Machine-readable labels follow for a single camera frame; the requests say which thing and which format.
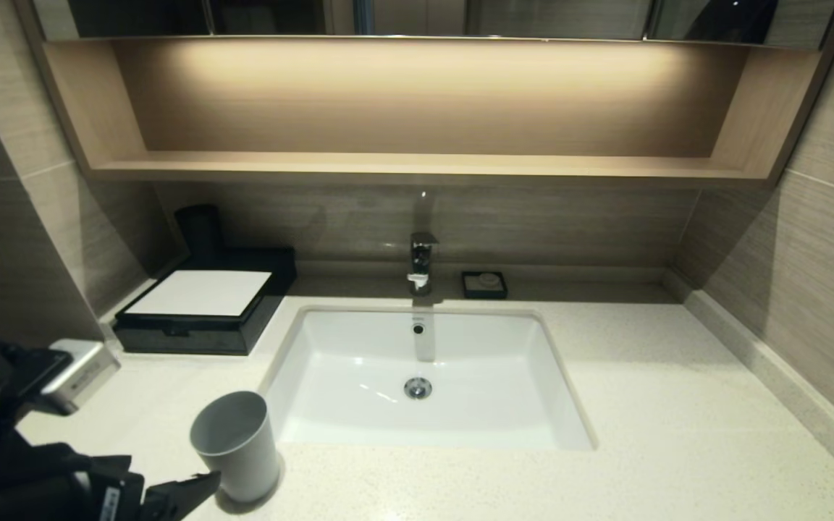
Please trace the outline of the grey plastic cup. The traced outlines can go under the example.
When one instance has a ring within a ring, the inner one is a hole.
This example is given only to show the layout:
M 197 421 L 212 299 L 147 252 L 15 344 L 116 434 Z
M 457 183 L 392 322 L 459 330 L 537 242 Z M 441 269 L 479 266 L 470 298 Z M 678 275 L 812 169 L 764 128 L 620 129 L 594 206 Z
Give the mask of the grey plastic cup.
M 239 390 L 213 400 L 196 415 L 189 438 L 232 501 L 260 501 L 277 487 L 280 458 L 261 394 Z

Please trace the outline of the black drawer box white top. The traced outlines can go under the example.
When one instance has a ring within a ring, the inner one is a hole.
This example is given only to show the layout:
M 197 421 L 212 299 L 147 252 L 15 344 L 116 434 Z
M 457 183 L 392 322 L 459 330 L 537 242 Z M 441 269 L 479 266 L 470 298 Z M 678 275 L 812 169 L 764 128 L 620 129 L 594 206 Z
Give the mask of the black drawer box white top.
M 261 335 L 297 279 L 292 248 L 225 248 L 219 265 L 180 261 L 114 315 L 119 321 L 235 322 Z

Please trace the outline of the white ceramic sink basin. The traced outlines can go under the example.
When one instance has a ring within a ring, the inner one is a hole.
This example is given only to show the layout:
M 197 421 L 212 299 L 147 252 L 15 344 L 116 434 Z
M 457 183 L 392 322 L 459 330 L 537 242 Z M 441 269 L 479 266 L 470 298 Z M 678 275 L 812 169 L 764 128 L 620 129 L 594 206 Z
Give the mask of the white ceramic sink basin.
M 431 381 L 424 400 L 411 377 Z M 591 452 L 598 443 L 539 317 L 308 308 L 261 389 L 276 439 Z

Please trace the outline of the black cup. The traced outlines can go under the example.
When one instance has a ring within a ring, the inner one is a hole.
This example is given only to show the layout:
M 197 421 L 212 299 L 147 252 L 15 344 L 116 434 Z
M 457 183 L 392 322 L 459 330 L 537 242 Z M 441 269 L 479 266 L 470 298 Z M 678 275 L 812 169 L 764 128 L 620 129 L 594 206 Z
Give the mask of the black cup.
M 206 268 L 219 265 L 225 248 L 219 209 L 211 204 L 187 206 L 173 212 L 173 217 L 189 263 Z

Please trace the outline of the chrome faucet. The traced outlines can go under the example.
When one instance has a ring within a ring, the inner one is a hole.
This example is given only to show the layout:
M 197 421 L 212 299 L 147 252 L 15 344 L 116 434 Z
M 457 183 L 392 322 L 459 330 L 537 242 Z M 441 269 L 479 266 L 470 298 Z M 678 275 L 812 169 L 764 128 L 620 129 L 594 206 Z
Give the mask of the chrome faucet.
M 410 236 L 410 273 L 406 278 L 414 297 L 431 292 L 431 254 L 438 240 L 431 233 L 417 232 Z

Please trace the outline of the black soap dish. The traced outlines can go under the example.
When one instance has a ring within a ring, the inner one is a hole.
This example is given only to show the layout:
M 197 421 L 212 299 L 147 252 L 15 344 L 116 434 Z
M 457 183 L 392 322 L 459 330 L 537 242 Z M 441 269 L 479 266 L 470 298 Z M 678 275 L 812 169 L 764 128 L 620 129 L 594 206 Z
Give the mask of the black soap dish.
M 484 287 L 478 284 L 478 274 L 496 273 L 500 275 L 501 284 L 499 287 Z M 506 300 L 509 296 L 507 284 L 500 271 L 463 271 L 461 273 L 461 284 L 463 294 L 469 300 Z

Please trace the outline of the mirror cabinet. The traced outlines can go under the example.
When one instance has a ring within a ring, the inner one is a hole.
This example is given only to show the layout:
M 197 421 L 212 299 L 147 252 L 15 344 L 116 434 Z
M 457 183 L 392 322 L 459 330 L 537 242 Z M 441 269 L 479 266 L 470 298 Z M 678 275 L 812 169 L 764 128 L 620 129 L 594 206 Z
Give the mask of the mirror cabinet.
M 30 0 L 50 41 L 200 35 L 688 41 L 818 49 L 834 0 Z

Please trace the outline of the wooden wall shelf niche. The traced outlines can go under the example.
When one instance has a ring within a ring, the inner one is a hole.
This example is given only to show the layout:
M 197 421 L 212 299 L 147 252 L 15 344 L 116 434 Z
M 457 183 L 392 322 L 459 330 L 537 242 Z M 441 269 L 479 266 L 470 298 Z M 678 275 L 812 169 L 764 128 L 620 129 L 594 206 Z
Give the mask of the wooden wall shelf niche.
M 834 44 L 35 39 L 32 52 L 93 180 L 759 188 L 777 184 Z

